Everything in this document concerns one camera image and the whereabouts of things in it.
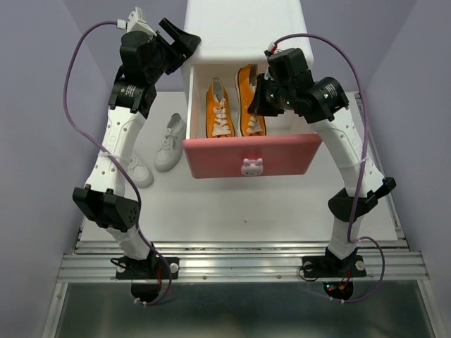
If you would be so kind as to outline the orange sneaker one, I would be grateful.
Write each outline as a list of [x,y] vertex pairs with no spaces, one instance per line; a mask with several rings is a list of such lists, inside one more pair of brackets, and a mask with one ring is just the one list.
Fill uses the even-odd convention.
[[235,87],[238,98],[238,127],[240,136],[253,137],[266,135],[264,117],[249,112],[257,88],[258,65],[248,64],[238,70],[235,76]]
[[229,138],[235,136],[228,93],[221,80],[213,78],[206,93],[206,137]]

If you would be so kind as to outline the dark pink drawer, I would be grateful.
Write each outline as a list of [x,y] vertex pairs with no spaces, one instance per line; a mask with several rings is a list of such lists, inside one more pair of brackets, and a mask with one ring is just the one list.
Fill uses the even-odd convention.
[[305,174],[321,145],[321,138],[291,112],[267,118],[265,136],[206,137],[206,93],[215,77],[222,81],[228,93],[233,126],[238,132],[235,74],[240,67],[239,64],[183,67],[187,98],[187,133],[183,147],[192,176],[245,177],[240,170],[244,158],[263,159],[264,171],[258,176]]

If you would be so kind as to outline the pink bunny knob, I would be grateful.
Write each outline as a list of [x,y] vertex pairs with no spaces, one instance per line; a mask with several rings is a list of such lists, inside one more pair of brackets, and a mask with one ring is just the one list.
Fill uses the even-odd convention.
[[244,176],[258,176],[264,171],[263,159],[248,159],[244,158],[241,166],[241,173]]

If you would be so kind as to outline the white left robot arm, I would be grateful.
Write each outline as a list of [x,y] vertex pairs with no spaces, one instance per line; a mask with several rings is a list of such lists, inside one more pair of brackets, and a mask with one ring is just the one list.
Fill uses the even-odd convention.
[[156,98],[156,83],[164,74],[179,69],[197,50],[201,39],[163,18],[159,25],[173,39],[138,20],[116,21],[126,33],[121,37],[121,66],[108,100],[107,124],[99,153],[83,187],[76,187],[73,200],[84,216],[106,230],[140,277],[156,272],[151,244],[140,232],[141,199],[125,197],[126,169],[142,126]]

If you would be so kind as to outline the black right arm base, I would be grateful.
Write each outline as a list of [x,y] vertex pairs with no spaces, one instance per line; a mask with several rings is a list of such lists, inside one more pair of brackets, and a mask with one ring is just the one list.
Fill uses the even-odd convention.
[[298,275],[306,282],[324,280],[327,296],[341,302],[349,301],[354,292],[353,278],[367,276],[366,266],[360,255],[339,260],[334,256],[305,256]]

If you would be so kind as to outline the white sneaker near arm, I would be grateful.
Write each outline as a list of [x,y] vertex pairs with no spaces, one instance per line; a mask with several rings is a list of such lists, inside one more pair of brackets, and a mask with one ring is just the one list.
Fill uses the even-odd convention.
[[154,176],[152,175],[151,170],[134,153],[132,153],[132,156],[130,157],[127,174],[139,188],[149,187],[154,181]]

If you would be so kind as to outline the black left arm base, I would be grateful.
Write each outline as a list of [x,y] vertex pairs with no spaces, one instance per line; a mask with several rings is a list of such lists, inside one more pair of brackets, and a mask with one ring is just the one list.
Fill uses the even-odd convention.
[[135,303],[143,306],[150,306],[162,302],[163,295],[167,288],[163,286],[163,281],[178,279],[180,259],[170,257],[168,268],[161,258],[157,258],[150,253],[145,260],[135,260],[122,256],[112,258],[110,262],[116,267],[117,280],[130,280],[130,293]]

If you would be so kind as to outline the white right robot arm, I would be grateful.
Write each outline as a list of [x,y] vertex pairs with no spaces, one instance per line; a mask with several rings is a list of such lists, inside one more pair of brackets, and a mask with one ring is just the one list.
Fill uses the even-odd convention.
[[384,177],[367,156],[349,100],[336,79],[314,80],[299,48],[266,52],[266,60],[268,68],[257,76],[250,112],[273,117],[293,111],[304,118],[326,145],[344,182],[344,188],[328,201],[334,223],[324,258],[325,269],[339,275],[350,266],[348,257],[356,251],[364,215],[394,190],[395,180]]

